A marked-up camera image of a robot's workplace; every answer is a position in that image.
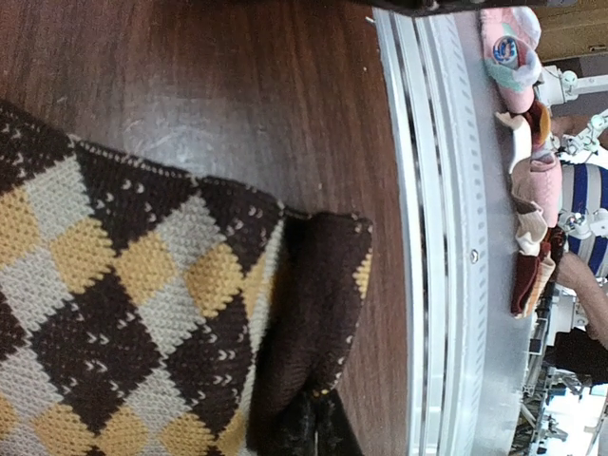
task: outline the blue and white striped shirt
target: blue and white striped shirt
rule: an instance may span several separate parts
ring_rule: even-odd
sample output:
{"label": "blue and white striped shirt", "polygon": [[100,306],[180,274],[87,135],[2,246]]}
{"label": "blue and white striped shirt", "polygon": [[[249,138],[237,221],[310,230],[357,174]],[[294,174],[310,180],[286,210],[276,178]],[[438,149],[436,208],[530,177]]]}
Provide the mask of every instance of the blue and white striped shirt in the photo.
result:
{"label": "blue and white striped shirt", "polygon": [[[580,214],[593,214],[608,209],[608,169],[594,164],[565,164],[561,209]],[[608,276],[608,238],[568,237],[570,252],[585,261],[597,277]]]}

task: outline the pile of socks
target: pile of socks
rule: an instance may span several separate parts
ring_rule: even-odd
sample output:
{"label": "pile of socks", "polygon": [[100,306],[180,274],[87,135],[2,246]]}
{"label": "pile of socks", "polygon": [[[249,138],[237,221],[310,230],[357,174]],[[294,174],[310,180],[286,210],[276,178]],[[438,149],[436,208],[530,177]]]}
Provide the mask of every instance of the pile of socks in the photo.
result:
{"label": "pile of socks", "polygon": [[549,110],[534,94],[542,72],[536,53],[541,39],[536,14],[528,7],[486,9],[481,21],[485,66],[508,110],[497,117],[514,132],[509,172],[520,251],[511,312],[521,318],[535,311],[556,268],[550,237],[558,222],[561,165]]}

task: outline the argyle pattern fabric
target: argyle pattern fabric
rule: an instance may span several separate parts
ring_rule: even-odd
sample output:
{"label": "argyle pattern fabric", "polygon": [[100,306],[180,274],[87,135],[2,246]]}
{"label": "argyle pattern fabric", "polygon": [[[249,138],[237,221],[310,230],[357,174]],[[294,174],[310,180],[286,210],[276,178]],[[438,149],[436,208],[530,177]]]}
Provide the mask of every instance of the argyle pattern fabric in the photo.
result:
{"label": "argyle pattern fabric", "polygon": [[[287,219],[251,187],[81,141],[0,102],[0,454],[249,454]],[[338,259],[361,302],[365,235]],[[337,383],[353,315],[318,390]]]}

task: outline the wood grain surface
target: wood grain surface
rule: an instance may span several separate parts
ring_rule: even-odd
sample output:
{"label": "wood grain surface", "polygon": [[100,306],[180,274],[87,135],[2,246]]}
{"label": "wood grain surface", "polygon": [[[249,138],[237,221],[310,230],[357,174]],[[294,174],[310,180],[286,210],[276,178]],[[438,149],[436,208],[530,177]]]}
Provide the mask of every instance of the wood grain surface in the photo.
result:
{"label": "wood grain surface", "polygon": [[368,7],[2,0],[0,96],[83,138],[375,223],[341,386],[366,454],[404,455],[406,318],[390,116]]}

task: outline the wooden tabletop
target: wooden tabletop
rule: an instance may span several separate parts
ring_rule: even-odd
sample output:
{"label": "wooden tabletop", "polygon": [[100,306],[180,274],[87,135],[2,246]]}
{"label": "wooden tabletop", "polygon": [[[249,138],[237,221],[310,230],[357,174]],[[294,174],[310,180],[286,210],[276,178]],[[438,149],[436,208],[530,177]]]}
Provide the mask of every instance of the wooden tabletop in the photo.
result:
{"label": "wooden tabletop", "polygon": [[3,0],[0,96],[94,142],[375,223],[341,385],[367,455],[406,453],[397,173],[367,7],[297,0]]}

